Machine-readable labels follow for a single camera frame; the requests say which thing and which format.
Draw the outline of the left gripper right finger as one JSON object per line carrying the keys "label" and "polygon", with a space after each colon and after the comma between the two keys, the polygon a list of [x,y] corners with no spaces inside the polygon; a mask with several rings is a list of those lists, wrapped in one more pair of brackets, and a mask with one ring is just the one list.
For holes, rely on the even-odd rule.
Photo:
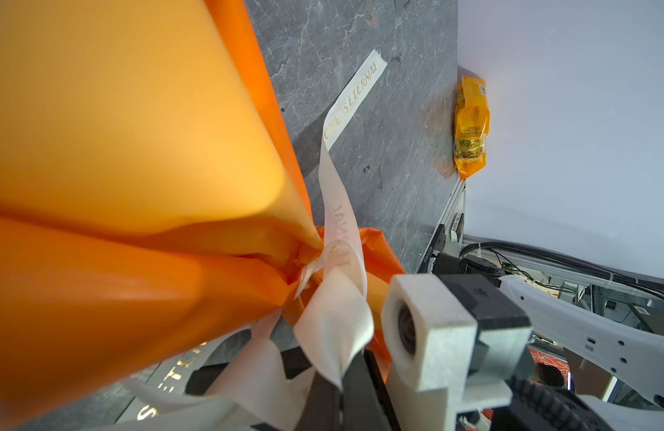
{"label": "left gripper right finger", "polygon": [[343,385],[342,430],[400,430],[376,357],[369,349],[353,359]]}

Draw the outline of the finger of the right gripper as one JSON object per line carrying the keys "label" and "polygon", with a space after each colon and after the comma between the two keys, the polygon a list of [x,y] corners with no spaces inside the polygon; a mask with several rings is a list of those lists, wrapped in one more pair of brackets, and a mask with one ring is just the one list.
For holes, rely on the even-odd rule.
{"label": "finger of the right gripper", "polygon": [[247,344],[229,363],[202,366],[186,384],[187,395],[246,396],[279,393],[311,368],[301,348],[281,352],[276,344]]}

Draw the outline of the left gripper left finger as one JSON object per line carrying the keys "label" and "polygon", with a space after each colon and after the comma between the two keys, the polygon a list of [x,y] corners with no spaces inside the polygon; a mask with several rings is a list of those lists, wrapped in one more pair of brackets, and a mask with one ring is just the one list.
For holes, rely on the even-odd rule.
{"label": "left gripper left finger", "polygon": [[315,374],[296,431],[342,429],[342,393],[320,374]]}

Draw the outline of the white ribbon strip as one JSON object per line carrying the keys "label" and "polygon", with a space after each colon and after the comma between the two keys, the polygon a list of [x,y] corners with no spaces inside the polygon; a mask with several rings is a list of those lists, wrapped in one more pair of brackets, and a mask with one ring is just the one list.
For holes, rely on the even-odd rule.
{"label": "white ribbon strip", "polygon": [[[339,390],[353,359],[371,342],[374,323],[367,302],[368,280],[362,241],[344,184],[332,162],[330,147],[337,141],[387,66],[377,50],[366,57],[339,94],[325,118],[319,156],[319,186],[325,208],[325,248],[302,271],[303,288],[314,272],[323,280],[293,327],[295,338],[312,364],[279,393],[246,396],[221,394],[191,397],[162,393],[136,380],[126,387],[159,411],[143,421],[116,424],[116,430],[236,430],[265,423],[292,430],[303,412],[302,391],[313,374],[322,375]],[[274,344],[270,338],[281,312],[275,310],[251,325],[247,344]]]}

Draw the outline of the orange wrapping paper sheet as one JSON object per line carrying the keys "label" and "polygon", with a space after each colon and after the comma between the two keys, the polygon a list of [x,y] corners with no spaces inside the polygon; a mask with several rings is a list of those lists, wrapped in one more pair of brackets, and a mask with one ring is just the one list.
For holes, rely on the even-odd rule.
{"label": "orange wrapping paper sheet", "polygon": [[[402,267],[361,229],[374,335]],[[0,1],[0,430],[281,312],[325,248],[241,1]]]}

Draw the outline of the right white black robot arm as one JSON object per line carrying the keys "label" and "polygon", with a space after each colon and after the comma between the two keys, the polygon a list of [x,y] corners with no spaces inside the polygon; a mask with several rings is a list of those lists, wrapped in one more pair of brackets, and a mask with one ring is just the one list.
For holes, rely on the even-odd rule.
{"label": "right white black robot arm", "polygon": [[[260,321],[211,386],[233,399],[221,427],[279,430],[452,430],[460,415],[492,408],[502,428],[664,430],[664,337],[614,323],[515,276],[400,275],[381,322],[392,359],[382,377],[362,348],[370,311],[349,280],[327,277],[294,332],[310,368],[293,381]],[[657,411],[547,389],[515,370],[529,337],[555,339],[653,399]]]}

